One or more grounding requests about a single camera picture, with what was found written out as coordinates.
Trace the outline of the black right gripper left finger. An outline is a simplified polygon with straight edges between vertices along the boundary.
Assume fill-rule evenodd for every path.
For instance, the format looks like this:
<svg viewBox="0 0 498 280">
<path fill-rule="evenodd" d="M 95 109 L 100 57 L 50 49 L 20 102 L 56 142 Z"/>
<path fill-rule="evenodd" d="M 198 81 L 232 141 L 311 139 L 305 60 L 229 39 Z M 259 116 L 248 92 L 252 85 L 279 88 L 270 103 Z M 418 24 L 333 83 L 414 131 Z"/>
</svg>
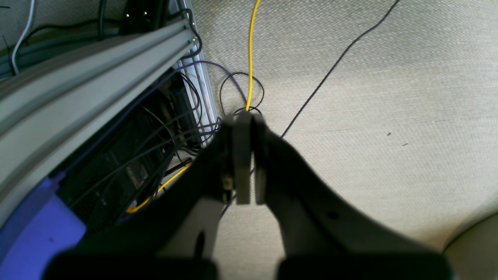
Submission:
<svg viewBox="0 0 498 280">
<path fill-rule="evenodd" d="M 223 207 L 249 189 L 251 114 L 213 142 L 160 198 L 74 250 L 77 280 L 215 280 L 210 260 Z"/>
</svg>

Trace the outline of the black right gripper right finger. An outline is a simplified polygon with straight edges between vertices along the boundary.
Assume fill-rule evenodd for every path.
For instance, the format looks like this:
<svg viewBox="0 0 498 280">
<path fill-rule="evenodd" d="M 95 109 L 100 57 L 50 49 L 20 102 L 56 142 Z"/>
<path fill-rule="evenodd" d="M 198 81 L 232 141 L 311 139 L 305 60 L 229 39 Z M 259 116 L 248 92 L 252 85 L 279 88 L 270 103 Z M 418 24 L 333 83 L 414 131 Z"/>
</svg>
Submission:
<svg viewBox="0 0 498 280">
<path fill-rule="evenodd" d="M 285 258 L 278 280 L 454 280 L 440 253 L 350 205 L 261 115 L 252 122 L 256 202 L 279 223 Z"/>
</svg>

